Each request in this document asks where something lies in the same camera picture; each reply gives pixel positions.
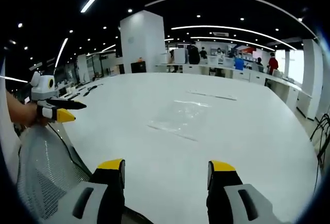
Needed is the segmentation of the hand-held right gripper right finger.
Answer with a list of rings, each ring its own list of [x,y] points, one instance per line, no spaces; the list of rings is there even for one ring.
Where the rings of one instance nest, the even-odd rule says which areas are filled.
[[[272,203],[250,184],[242,183],[228,163],[208,162],[209,223],[281,223]]]

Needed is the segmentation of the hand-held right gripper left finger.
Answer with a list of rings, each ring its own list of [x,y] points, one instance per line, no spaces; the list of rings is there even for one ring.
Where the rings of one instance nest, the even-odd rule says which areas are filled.
[[[58,211],[45,223],[121,223],[125,197],[125,160],[101,163],[58,201]]]

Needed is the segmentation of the person's left hand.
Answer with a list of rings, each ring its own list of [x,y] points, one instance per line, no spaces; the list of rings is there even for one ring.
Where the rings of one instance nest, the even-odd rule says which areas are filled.
[[[20,105],[20,108],[14,115],[12,121],[26,127],[31,127],[33,125],[46,126],[48,119],[45,117],[40,117],[37,114],[37,107],[38,106],[32,102],[25,105]]]

